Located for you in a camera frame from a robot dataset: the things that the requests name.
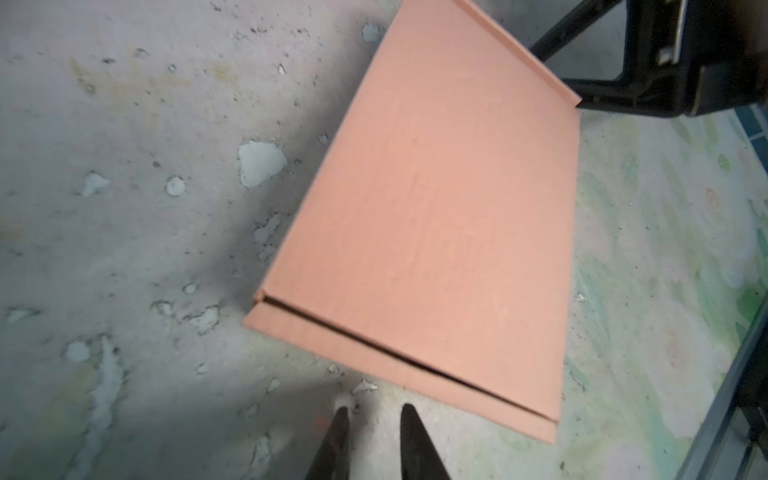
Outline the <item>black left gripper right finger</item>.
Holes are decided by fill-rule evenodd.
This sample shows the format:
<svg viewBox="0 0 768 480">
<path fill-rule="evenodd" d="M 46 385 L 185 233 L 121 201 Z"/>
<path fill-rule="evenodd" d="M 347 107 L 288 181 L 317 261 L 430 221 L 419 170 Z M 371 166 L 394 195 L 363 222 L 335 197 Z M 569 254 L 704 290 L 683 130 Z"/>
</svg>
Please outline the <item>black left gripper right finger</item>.
<svg viewBox="0 0 768 480">
<path fill-rule="evenodd" d="M 400 414 L 402 480 L 450 480 L 416 408 L 406 403 Z"/>
</svg>

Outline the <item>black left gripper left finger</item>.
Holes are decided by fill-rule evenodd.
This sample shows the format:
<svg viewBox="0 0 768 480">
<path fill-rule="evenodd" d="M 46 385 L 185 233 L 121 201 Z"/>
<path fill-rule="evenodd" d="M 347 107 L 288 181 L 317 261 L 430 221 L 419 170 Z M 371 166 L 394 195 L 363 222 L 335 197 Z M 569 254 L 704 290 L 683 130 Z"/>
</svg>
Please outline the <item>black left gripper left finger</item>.
<svg viewBox="0 0 768 480">
<path fill-rule="evenodd" d="M 343 406 L 336 410 L 305 480 L 348 480 L 351 465 L 350 439 L 349 409 Z"/>
</svg>

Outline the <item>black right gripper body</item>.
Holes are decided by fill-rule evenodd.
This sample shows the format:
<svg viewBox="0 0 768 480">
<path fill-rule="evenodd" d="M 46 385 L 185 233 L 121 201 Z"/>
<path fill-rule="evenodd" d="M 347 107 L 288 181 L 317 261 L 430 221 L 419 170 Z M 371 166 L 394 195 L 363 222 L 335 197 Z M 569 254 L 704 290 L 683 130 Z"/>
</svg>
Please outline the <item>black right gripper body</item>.
<svg viewBox="0 0 768 480">
<path fill-rule="evenodd" d="M 767 96 L 767 50 L 737 19 L 745 1 L 629 1 L 623 79 L 632 115 L 702 116 Z"/>
</svg>

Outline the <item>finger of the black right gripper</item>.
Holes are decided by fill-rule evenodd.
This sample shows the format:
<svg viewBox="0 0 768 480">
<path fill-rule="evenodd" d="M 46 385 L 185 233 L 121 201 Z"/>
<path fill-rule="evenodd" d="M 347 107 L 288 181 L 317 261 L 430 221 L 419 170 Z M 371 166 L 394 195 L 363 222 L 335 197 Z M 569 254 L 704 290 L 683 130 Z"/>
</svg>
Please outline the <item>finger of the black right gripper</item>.
<svg viewBox="0 0 768 480">
<path fill-rule="evenodd" d="M 674 77 L 649 81 L 566 79 L 582 110 L 673 118 L 685 112 L 685 94 Z"/>
<path fill-rule="evenodd" d="M 544 62 L 592 26 L 621 0 L 584 0 L 550 28 L 530 48 Z"/>
</svg>

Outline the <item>pink paper box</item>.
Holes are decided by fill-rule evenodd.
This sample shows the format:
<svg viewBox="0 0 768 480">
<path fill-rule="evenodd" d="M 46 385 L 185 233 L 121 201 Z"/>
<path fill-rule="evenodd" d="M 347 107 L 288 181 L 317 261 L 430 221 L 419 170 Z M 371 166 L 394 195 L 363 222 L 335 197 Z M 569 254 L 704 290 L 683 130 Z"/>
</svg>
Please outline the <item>pink paper box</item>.
<svg viewBox="0 0 768 480">
<path fill-rule="evenodd" d="M 469 1 L 405 1 L 245 324 L 551 443 L 578 96 Z"/>
</svg>

